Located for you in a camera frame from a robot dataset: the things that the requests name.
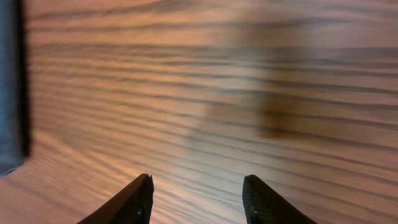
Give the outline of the light blue denim jeans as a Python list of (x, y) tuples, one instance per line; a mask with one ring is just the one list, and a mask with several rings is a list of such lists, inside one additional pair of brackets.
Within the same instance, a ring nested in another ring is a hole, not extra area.
[(30, 154), (29, 81), (22, 0), (1, 0), (1, 177)]

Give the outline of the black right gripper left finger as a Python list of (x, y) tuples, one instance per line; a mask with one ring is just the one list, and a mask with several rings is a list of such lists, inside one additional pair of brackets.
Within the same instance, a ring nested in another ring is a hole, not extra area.
[(78, 224), (149, 224), (154, 183), (149, 174), (141, 174)]

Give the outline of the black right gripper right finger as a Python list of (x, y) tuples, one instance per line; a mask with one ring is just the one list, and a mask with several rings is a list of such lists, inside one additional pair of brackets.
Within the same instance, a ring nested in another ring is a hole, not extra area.
[(317, 224), (256, 175), (247, 175), (242, 199), (247, 224)]

